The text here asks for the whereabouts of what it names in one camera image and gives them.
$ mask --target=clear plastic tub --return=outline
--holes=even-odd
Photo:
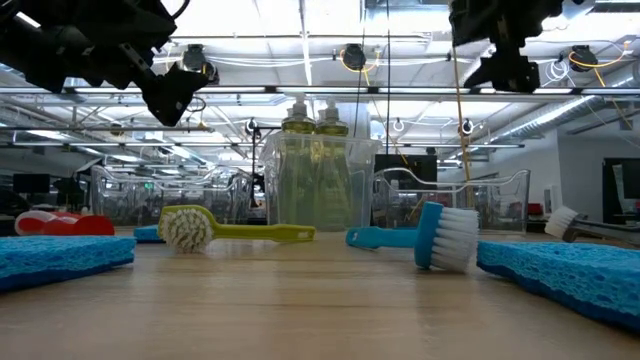
[[[140,177],[91,168],[91,209],[116,226],[158,223],[164,206],[200,205],[224,224],[244,224],[250,206],[251,176],[217,167],[190,179]]]
[[[397,172],[411,176],[420,189],[398,189]],[[392,168],[379,171],[373,183],[373,220],[383,228],[417,227],[426,201],[447,207],[475,209],[480,213],[482,233],[522,234],[527,227],[529,170],[511,177],[467,183],[433,183],[418,179],[411,171]]]
[[[344,231],[370,223],[373,165],[380,141],[278,133],[267,138],[269,224]]]

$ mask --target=blue sponge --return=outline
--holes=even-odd
[[[584,316],[640,332],[640,251],[595,244],[481,241],[478,266]]]
[[[133,230],[133,236],[139,244],[163,243],[164,240],[158,236],[158,225],[149,225]]]
[[[133,262],[136,241],[117,236],[0,238],[0,291],[75,279]]]

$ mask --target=brush bristles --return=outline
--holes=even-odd
[[[159,227],[167,245],[180,253],[202,251],[214,235],[207,216],[195,209],[163,214]]]
[[[562,239],[576,216],[578,216],[577,212],[563,206],[551,214],[544,232]]]
[[[465,272],[476,249],[479,232],[477,211],[443,208],[433,240],[431,265]]]

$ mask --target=soap bottle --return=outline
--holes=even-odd
[[[321,139],[316,170],[315,226],[324,231],[344,231],[352,225],[351,178],[347,164],[346,142],[349,126],[340,121],[335,101],[327,100],[327,109],[320,112],[316,134]]]
[[[292,113],[282,120],[282,131],[289,134],[313,134],[316,122],[307,116],[304,94],[296,94],[296,103],[291,109]]]
[[[282,120],[283,147],[277,185],[280,223],[313,225],[314,223],[314,163],[309,135],[316,122],[307,116],[304,94],[296,95],[291,112]]]

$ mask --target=table surface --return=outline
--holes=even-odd
[[[344,235],[140,245],[134,265],[0,295],[18,359],[639,359],[640,338],[473,267],[415,268],[410,249]]]

